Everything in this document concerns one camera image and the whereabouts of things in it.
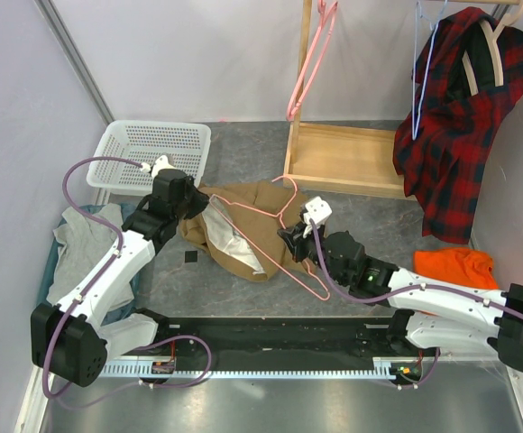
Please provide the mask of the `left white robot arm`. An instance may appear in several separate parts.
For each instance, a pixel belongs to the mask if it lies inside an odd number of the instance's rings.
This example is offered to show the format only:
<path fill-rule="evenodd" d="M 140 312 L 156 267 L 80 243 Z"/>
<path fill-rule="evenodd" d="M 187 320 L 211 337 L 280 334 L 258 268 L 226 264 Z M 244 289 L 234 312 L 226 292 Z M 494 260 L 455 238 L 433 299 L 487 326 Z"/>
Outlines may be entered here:
<path fill-rule="evenodd" d="M 42 303 L 33 311 L 33 363 L 87 387 L 118 356 L 140 348 L 152 355 L 167 351 L 171 334 L 159 314 L 142 309 L 111 324 L 104 319 L 121 289 L 177 233 L 179 221 L 199 215 L 208 201 L 185 172 L 157 172 L 151 194 L 125 220 L 100 263 L 56 304 Z"/>

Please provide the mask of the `beige wooden hanger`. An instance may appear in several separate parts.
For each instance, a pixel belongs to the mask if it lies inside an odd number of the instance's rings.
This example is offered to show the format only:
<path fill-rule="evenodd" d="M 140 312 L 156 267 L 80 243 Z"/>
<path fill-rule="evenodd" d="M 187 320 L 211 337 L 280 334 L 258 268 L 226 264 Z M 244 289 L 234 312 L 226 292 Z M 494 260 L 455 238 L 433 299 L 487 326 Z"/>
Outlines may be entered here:
<path fill-rule="evenodd" d="M 506 26 L 511 26 L 515 23 L 523 14 L 523 0 L 518 3 L 518 10 L 514 13 L 505 13 L 499 20 L 497 27 L 492 30 L 491 25 L 486 20 L 480 21 L 480 26 L 486 41 L 487 47 L 491 56 L 494 85 L 500 87 L 504 84 L 504 70 L 500 56 L 500 50 L 497 43 L 503 29 Z M 479 87 L 476 81 L 476 77 L 473 71 L 473 66 L 468 55 L 465 51 L 462 56 L 462 64 L 464 75 L 468 83 L 468 88 L 471 96 L 475 96 L 479 92 Z"/>

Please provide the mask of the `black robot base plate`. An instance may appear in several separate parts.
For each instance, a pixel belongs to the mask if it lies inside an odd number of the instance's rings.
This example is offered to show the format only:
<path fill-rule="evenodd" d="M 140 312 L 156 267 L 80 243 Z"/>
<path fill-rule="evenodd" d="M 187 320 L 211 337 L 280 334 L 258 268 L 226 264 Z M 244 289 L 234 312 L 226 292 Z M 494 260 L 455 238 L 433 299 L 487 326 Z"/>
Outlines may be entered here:
<path fill-rule="evenodd" d="M 211 367 L 367 368 L 375 357 L 433 356 L 393 334 L 392 317 L 301 318 L 163 318 L 155 342 L 189 335 L 136 355 L 174 355 L 183 366 L 206 366 L 204 340 L 212 352 Z"/>

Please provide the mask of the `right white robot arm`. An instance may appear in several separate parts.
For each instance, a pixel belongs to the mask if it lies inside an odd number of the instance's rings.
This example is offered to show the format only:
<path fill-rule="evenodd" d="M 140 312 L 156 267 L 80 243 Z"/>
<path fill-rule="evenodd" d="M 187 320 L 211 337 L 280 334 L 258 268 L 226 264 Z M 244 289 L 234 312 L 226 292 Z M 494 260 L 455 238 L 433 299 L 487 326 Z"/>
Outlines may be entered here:
<path fill-rule="evenodd" d="M 312 223 L 282 228 L 278 235 L 295 261 L 317 265 L 343 298 L 396 310 L 385 335 L 392 353 L 494 353 L 523 373 L 523 285 L 486 290 L 423 277 L 371 257 L 348 232 L 325 235 Z"/>

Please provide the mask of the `red plaid skirt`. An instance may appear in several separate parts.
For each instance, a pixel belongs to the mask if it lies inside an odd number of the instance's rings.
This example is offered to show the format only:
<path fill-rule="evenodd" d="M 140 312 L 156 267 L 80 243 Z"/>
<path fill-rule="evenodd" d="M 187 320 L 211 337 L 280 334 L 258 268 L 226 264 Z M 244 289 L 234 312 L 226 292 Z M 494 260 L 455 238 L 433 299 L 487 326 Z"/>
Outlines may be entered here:
<path fill-rule="evenodd" d="M 442 19 L 418 137 L 411 138 L 411 112 L 394 137 L 393 165 L 405 194 L 415 196 L 424 211 L 422 234 L 451 244 L 470 240 L 495 135 L 523 96 L 523 32 L 506 27 L 497 40 L 504 84 L 496 87 L 481 20 L 498 25 L 473 6 Z M 479 87 L 475 96 L 464 75 L 465 51 Z"/>

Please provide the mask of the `tan brown garment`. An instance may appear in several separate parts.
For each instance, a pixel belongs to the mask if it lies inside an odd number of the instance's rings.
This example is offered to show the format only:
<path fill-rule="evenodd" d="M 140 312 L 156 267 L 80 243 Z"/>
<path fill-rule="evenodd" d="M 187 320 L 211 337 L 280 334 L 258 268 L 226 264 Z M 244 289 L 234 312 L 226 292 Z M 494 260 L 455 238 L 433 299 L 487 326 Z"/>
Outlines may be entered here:
<path fill-rule="evenodd" d="M 198 216 L 179 223 L 182 238 L 231 274 L 266 282 L 281 270 L 308 274 L 311 262 L 296 263 L 277 231 L 300 221 L 308 196 L 268 181 L 199 190 L 211 201 Z"/>

